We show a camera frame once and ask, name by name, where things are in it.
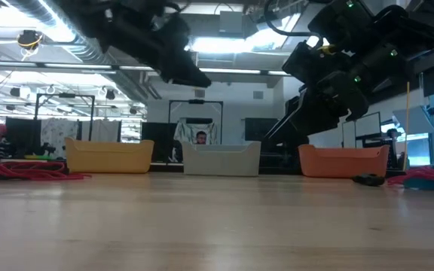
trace ceiling duct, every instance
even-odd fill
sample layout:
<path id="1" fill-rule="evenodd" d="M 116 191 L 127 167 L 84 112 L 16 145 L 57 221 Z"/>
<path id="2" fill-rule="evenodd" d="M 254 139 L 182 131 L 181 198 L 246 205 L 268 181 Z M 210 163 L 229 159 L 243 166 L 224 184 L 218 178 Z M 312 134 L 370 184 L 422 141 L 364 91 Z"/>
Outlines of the ceiling duct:
<path id="1" fill-rule="evenodd" d="M 52 0 L 5 0 L 9 5 L 15 7 L 26 16 L 39 20 L 45 27 L 56 28 L 59 21 L 63 22 L 68 29 L 75 33 L 74 42 L 84 46 L 65 47 L 65 49 L 87 64 L 115 64 L 115 60 L 109 55 L 104 54 L 99 48 L 96 40 L 85 38 L 69 20 L 61 8 Z M 114 81 L 118 88 L 134 101 L 145 102 L 148 94 L 145 90 L 131 80 L 123 72 L 114 75 L 104 75 L 109 80 Z"/>

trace window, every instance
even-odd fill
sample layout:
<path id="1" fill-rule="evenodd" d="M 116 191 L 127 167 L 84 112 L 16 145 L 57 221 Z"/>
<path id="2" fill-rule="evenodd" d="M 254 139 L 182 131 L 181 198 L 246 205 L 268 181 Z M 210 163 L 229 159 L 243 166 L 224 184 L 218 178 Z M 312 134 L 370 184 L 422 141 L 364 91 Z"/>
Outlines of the window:
<path id="1" fill-rule="evenodd" d="M 396 153 L 398 156 L 405 151 L 405 130 L 394 123 L 381 126 L 381 132 L 397 129 L 402 135 L 396 139 Z M 431 163 L 429 152 L 429 135 L 408 135 L 408 157 L 410 166 L 428 166 Z"/>

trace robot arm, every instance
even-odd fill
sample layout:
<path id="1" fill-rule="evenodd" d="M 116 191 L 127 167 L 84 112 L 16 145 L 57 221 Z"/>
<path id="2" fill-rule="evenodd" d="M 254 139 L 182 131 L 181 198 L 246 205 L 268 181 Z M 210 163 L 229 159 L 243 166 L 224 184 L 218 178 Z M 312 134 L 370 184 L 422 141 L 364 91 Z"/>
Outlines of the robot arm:
<path id="1" fill-rule="evenodd" d="M 62 0 L 60 7 L 88 38 L 96 38 L 105 53 L 113 46 L 157 71 L 167 83 L 208 87 L 210 79 L 193 63 L 188 44 L 190 28 L 182 9 L 167 0 L 142 0 L 136 8 L 118 0 Z M 154 19 L 173 8 L 165 24 Z"/>
<path id="2" fill-rule="evenodd" d="M 357 120 L 368 112 L 367 96 L 387 81 L 411 81 L 416 76 L 411 61 L 434 49 L 434 1 L 419 1 L 410 11 L 392 5 L 376 15 L 363 0 L 319 2 L 328 4 L 309 23 L 311 33 L 279 32 L 315 35 L 319 43 L 299 43 L 283 66 L 305 88 L 299 103 L 267 134 L 272 142 L 334 129 L 340 117 Z M 322 45 L 323 38 L 329 46 Z"/>

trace white bin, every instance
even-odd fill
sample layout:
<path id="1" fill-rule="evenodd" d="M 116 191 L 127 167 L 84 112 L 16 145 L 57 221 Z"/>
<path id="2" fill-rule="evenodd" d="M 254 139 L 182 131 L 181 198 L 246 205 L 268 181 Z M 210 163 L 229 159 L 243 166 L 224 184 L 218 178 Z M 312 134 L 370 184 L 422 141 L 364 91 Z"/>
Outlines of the white bin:
<path id="1" fill-rule="evenodd" d="M 243 146 L 192 145 L 182 142 L 187 175 L 246 176 L 259 174 L 261 142 Z"/>

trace wooden table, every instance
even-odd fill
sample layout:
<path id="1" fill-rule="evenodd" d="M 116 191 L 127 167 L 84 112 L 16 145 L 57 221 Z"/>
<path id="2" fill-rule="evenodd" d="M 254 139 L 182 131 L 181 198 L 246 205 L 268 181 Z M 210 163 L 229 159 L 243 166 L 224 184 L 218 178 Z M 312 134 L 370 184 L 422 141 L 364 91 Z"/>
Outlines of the wooden table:
<path id="1" fill-rule="evenodd" d="M 434 192 L 295 176 L 0 183 L 0 271 L 434 270 Z"/>

